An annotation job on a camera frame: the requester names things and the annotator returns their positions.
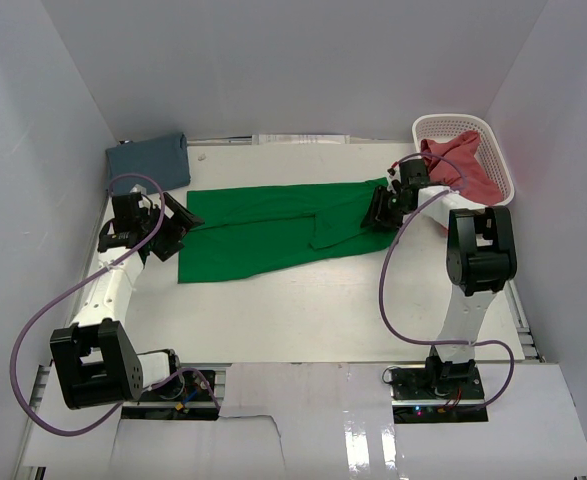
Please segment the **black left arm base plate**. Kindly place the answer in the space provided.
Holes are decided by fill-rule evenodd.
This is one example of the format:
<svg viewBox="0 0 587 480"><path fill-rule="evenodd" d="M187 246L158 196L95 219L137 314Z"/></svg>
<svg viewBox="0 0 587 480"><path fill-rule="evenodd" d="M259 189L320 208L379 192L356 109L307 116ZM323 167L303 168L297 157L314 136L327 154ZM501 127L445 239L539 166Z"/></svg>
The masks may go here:
<svg viewBox="0 0 587 480"><path fill-rule="evenodd" d="M193 372L183 373L168 385L143 393L137 402L126 403L121 410L126 420L216 421L218 408L205 382Z"/></svg>

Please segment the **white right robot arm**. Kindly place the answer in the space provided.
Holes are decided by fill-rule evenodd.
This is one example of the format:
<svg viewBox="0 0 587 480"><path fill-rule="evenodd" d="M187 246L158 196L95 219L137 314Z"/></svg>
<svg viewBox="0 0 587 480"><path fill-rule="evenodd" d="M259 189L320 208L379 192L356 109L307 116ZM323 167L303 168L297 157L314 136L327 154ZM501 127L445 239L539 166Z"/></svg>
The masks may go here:
<svg viewBox="0 0 587 480"><path fill-rule="evenodd" d="M393 247L419 214L460 190L448 186L420 200L420 192L433 184L425 164L428 157L413 153L396 161L388 170L386 186L374 190L362 224L394 230ZM450 210L445 264L451 297L439 336L423 343L429 349L423 367L390 367L382 380L392 387L397 401L442 399L452 409L469 400L480 408L489 402L475 361L476 349L484 344L479 331L489 306L517 272L509 209L497 205Z"/></svg>

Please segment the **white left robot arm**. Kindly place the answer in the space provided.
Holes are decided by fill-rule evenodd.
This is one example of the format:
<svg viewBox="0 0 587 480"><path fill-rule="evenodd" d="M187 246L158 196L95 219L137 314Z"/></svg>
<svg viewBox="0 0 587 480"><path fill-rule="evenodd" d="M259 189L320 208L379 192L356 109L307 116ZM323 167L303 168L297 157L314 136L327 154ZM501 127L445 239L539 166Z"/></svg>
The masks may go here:
<svg viewBox="0 0 587 480"><path fill-rule="evenodd" d="M62 395L71 409L137 401L153 389L172 399L184 387L184 374L171 349L135 351L125 332L126 312L146 260L166 261L183 248L184 236L204 221L173 196L157 206L140 192L112 198L114 217L98 238L96 279L71 324L56 329L50 348Z"/></svg>

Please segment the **green t shirt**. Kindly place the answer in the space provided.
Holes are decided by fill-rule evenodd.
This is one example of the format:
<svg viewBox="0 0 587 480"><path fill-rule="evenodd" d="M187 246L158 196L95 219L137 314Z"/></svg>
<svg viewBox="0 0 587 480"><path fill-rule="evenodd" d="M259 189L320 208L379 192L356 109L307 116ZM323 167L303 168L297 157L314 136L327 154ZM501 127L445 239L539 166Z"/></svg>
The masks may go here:
<svg viewBox="0 0 587 480"><path fill-rule="evenodd" d="M188 193L202 226L183 240L181 284L247 279L326 259L387 249L391 231L364 228L374 190L384 179Z"/></svg>

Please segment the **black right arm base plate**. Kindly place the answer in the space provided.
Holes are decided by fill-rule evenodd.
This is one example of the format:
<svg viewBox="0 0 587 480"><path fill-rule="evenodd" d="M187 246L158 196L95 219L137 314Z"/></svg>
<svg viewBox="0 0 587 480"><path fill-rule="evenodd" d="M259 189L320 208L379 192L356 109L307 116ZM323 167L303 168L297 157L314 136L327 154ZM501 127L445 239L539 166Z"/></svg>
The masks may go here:
<svg viewBox="0 0 587 480"><path fill-rule="evenodd" d="M467 379L436 382L425 367L387 367L382 382L390 387L396 425L486 423L485 393L479 370Z"/></svg>

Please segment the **pink t shirt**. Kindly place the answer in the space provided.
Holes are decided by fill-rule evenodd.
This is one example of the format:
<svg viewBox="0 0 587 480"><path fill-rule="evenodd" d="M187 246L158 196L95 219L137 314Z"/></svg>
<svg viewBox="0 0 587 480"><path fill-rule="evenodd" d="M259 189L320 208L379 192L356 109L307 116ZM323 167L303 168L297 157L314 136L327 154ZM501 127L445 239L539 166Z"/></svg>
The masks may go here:
<svg viewBox="0 0 587 480"><path fill-rule="evenodd" d="M460 173L449 163L442 162L431 156L424 158L424 162L432 182L450 187L466 185L461 190L464 198L485 205L495 205L503 200L498 185L489 178L483 167L475 158L480 144L480 134L474 130L467 130L447 142L437 142L432 139L423 139L420 151L442 156L455 164Z"/></svg>

